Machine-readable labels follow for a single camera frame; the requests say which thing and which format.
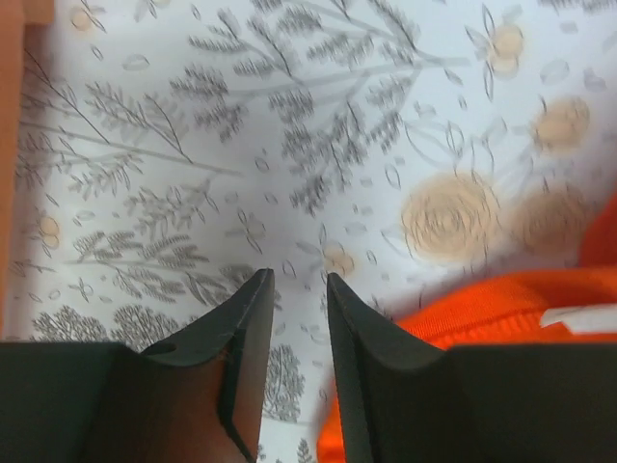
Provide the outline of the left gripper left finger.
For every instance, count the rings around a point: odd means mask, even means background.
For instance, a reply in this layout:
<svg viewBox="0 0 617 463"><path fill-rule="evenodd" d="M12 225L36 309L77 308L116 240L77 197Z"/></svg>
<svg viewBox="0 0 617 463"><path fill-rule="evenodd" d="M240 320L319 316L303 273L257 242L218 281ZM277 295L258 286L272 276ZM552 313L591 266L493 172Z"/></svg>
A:
<svg viewBox="0 0 617 463"><path fill-rule="evenodd" d="M275 276L142 352L116 342L1 346L5 462L253 462Z"/></svg>

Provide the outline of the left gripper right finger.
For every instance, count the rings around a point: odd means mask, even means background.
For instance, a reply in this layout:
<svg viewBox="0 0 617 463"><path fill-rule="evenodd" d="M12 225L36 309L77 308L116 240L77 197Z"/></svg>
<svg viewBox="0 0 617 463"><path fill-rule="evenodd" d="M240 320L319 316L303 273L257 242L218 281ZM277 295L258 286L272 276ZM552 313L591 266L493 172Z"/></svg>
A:
<svg viewBox="0 0 617 463"><path fill-rule="evenodd" d="M348 462L612 462L612 343L442 350L327 283Z"/></svg>

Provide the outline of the orange t-shirt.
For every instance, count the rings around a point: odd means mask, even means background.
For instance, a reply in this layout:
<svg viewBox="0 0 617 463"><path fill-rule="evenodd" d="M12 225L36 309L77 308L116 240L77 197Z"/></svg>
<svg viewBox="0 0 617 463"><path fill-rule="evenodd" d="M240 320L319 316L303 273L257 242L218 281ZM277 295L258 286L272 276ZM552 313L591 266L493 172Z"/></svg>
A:
<svg viewBox="0 0 617 463"><path fill-rule="evenodd" d="M442 350L463 345L612 343L616 347L616 205L585 231L578 263L466 286L393 322ZM344 458L337 395L316 445L321 462Z"/></svg>

